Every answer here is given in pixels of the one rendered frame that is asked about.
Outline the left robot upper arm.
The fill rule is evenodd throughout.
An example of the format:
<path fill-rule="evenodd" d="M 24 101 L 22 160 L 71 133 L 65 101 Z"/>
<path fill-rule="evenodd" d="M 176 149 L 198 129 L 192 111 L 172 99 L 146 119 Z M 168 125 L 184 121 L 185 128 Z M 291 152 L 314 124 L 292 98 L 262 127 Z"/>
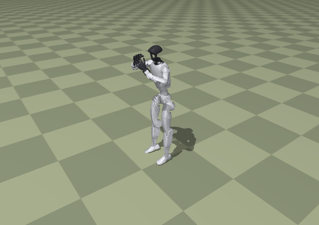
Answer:
<path fill-rule="evenodd" d="M 168 83 L 168 76 L 170 74 L 170 69 L 166 66 L 164 66 L 162 69 L 161 69 L 161 72 L 162 72 L 162 78 L 164 78 L 166 80 L 166 83 L 162 83 L 162 82 L 159 82 L 159 86 L 160 87 L 165 87 Z"/>

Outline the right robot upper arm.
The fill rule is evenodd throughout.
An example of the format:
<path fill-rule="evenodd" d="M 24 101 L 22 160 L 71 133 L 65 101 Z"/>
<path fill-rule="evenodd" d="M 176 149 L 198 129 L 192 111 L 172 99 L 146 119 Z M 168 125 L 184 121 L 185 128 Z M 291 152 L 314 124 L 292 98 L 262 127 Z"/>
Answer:
<path fill-rule="evenodd" d="M 148 61 L 145 61 L 146 62 L 146 68 L 149 67 L 151 68 L 151 63 L 153 62 L 152 60 L 148 60 Z M 144 62 L 143 62 L 144 63 Z M 138 70 L 138 67 L 137 68 L 132 68 L 133 70 Z"/>

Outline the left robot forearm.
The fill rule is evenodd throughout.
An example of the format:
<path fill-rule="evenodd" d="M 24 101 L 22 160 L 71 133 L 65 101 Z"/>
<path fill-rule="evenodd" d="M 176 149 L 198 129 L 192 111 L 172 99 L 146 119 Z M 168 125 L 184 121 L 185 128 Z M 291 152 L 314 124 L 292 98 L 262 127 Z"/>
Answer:
<path fill-rule="evenodd" d="M 157 77 L 155 75 L 152 75 L 148 70 L 146 70 L 144 73 L 148 79 L 150 79 L 151 81 L 153 81 L 156 84 L 158 82 L 166 83 L 166 80 L 164 78 L 160 78 L 160 77 Z"/>

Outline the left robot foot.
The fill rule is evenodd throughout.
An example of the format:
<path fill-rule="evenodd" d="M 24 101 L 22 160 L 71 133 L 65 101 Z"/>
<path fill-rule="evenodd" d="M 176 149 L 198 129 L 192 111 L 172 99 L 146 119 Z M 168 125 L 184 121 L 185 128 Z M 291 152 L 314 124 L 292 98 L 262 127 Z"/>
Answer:
<path fill-rule="evenodd" d="M 165 163 L 167 160 L 171 159 L 171 154 L 168 154 L 168 157 L 162 156 L 160 159 L 157 160 L 158 165 L 162 165 Z"/>

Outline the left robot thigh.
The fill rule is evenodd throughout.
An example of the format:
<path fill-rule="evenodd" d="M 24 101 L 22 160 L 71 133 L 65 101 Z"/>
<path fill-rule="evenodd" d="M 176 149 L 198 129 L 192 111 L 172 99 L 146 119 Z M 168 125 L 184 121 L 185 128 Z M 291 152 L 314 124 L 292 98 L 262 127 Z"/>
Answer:
<path fill-rule="evenodd" d="M 166 135 L 168 134 L 170 129 L 173 129 L 170 127 L 170 122 L 171 122 L 170 111 L 174 109 L 175 109 L 175 104 L 170 99 L 167 99 L 166 103 L 164 103 L 163 105 L 162 113 L 161 113 L 162 128 L 164 132 L 166 132 Z"/>

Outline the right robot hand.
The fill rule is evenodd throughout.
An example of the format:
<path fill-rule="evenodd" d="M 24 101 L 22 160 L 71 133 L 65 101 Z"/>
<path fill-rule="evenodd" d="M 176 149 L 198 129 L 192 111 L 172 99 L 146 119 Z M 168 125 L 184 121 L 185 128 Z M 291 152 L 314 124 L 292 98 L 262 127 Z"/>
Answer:
<path fill-rule="evenodd" d="M 136 55 L 136 56 L 134 56 L 134 58 L 133 58 L 133 60 L 134 60 L 134 62 L 135 62 L 135 60 L 137 61 L 137 59 L 136 58 L 138 58 L 138 60 L 140 60 L 139 59 L 139 57 L 140 58 L 142 58 L 142 57 L 144 57 L 144 55 L 142 55 L 142 54 L 138 54 L 138 55 Z M 138 62 L 138 61 L 137 61 Z M 136 63 L 136 62 L 135 62 Z M 139 63 L 139 62 L 138 62 Z M 137 63 L 136 63 L 137 64 Z M 133 65 L 135 66 L 135 64 L 133 63 Z"/>

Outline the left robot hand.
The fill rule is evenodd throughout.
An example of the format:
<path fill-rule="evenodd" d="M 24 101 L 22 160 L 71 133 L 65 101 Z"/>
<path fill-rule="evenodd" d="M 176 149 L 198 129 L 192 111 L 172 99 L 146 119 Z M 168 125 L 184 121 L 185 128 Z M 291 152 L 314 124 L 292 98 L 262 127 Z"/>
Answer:
<path fill-rule="evenodd" d="M 135 62 L 134 62 L 134 64 L 140 69 L 140 70 L 143 70 L 143 73 L 146 71 L 146 70 L 148 70 L 149 72 L 150 72 L 150 70 L 148 69 L 148 68 L 146 68 L 146 62 L 145 62 L 145 59 L 143 58 L 143 60 L 144 60 L 144 63 L 142 62 L 142 60 L 141 60 L 141 58 L 139 57 L 139 59 L 140 59 L 140 61 L 138 60 L 138 58 L 136 58 L 137 59 L 137 61 L 139 62 L 137 62 L 136 60 L 135 60 L 135 62 L 138 64 L 136 64 Z M 145 74 L 145 73 L 144 73 Z"/>

